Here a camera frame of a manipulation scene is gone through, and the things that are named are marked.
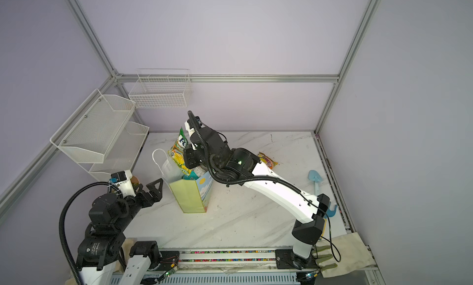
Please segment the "green Fox's spring tea bag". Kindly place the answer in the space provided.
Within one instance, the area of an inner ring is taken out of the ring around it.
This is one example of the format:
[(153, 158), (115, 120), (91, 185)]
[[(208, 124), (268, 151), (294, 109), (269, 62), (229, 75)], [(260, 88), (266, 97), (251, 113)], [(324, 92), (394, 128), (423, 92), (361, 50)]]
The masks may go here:
[(171, 149), (168, 151), (170, 158), (176, 163), (180, 171), (185, 175), (189, 176), (192, 171), (186, 167), (184, 160), (184, 149), (187, 146), (187, 138), (181, 128)]

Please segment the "teal snack pack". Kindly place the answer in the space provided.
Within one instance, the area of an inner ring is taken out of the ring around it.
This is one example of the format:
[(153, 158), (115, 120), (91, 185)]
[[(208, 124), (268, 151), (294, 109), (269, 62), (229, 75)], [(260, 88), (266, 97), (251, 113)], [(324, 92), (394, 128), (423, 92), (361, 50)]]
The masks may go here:
[(182, 179), (183, 180), (198, 180), (199, 177), (200, 176), (192, 170), (189, 175), (184, 175)]

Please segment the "floral paper gift bag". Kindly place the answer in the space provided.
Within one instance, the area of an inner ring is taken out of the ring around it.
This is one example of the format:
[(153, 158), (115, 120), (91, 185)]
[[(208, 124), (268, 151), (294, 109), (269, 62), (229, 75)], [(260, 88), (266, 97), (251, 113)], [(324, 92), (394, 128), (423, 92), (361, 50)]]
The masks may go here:
[(155, 149), (152, 159), (182, 212), (185, 214), (206, 213), (214, 181), (209, 172), (187, 180), (165, 150)]

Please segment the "red Fox's fruits candy bag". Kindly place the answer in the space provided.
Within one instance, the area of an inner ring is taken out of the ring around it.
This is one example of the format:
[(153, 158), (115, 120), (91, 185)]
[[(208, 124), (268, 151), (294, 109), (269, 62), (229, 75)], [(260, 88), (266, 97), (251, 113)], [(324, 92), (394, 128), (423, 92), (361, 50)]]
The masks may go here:
[(271, 159), (264, 153), (259, 152), (257, 156), (269, 169), (273, 169), (276, 165), (278, 165), (277, 162), (275, 162), (273, 159)]

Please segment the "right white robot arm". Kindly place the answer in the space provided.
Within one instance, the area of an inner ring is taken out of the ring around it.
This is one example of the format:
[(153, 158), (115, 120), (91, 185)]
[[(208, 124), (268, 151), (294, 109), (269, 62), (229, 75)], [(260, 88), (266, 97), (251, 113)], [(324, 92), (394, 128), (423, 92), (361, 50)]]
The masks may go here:
[(260, 157), (245, 148), (230, 148), (223, 134), (188, 112), (186, 130), (189, 141), (184, 149), (185, 165), (203, 166), (214, 181), (227, 187), (245, 186), (268, 197), (286, 209), (294, 218), (292, 236), (296, 242), (291, 252), (276, 252), (289, 268), (303, 270), (314, 261), (312, 251), (329, 227), (330, 198), (312, 195), (277, 175)]

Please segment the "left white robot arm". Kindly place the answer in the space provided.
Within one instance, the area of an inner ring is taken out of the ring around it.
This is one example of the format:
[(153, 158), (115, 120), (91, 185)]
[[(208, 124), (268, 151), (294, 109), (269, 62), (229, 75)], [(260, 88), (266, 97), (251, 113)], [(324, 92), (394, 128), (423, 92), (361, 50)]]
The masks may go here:
[[(159, 178), (148, 183), (145, 186), (147, 190), (141, 184), (132, 185), (132, 193), (126, 195), (122, 189), (124, 185), (119, 185), (116, 179), (97, 181), (80, 188), (71, 196), (60, 213), (58, 229), (62, 251), (76, 284), (105, 285), (110, 282), (115, 263), (124, 261), (124, 231), (139, 211), (162, 200), (163, 184), (163, 179)], [(106, 186), (108, 191), (92, 203), (89, 211), (91, 222), (74, 258), (65, 231), (67, 212), (79, 195), (95, 186)]]

